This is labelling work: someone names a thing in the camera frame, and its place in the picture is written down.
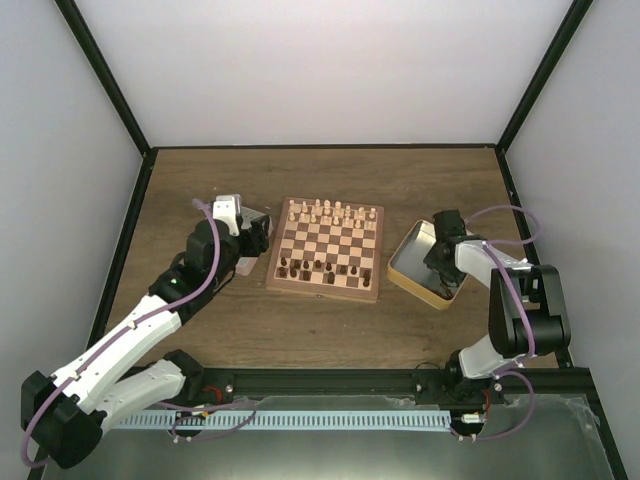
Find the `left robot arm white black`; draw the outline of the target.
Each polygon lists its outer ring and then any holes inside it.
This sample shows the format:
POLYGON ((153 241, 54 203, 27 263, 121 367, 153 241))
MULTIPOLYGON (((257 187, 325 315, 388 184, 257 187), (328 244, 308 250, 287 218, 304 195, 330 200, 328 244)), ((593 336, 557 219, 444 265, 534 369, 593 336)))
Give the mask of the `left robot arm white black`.
POLYGON ((31 374, 21 386, 22 461, 35 441, 47 460, 71 468, 84 460, 121 420, 160 404, 188 410, 200 405, 202 366, 174 350, 143 371, 127 371, 153 346, 175 333, 233 278, 238 262, 269 246, 266 215, 207 213, 188 236, 186 248, 149 287, 112 331, 50 375, 31 374))

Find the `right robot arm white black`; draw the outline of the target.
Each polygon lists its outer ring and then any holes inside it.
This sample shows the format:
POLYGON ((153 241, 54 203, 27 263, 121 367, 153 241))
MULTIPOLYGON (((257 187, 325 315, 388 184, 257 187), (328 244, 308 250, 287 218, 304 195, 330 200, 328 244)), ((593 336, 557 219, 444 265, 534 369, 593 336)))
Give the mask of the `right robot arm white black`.
POLYGON ((436 296, 452 300, 469 277, 489 291, 488 333, 453 353, 445 365, 445 393, 458 403, 471 400, 480 381, 497 379, 570 343, 558 270, 517 260, 499 249, 511 240, 489 240, 469 232, 467 225, 457 210, 436 213, 435 242, 423 258, 437 280, 436 296))

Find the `yellow rimmed metal tin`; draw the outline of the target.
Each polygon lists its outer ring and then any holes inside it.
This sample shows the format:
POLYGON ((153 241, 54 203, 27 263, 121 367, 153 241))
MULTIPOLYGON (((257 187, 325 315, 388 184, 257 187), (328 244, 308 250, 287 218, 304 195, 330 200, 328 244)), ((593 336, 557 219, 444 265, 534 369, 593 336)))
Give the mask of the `yellow rimmed metal tin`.
POLYGON ((425 220, 417 221, 388 261, 387 278, 414 297, 442 311, 451 306, 460 287, 449 287, 455 295, 450 301, 436 293, 436 289, 444 284, 438 274, 423 263, 434 243, 433 225, 425 220))

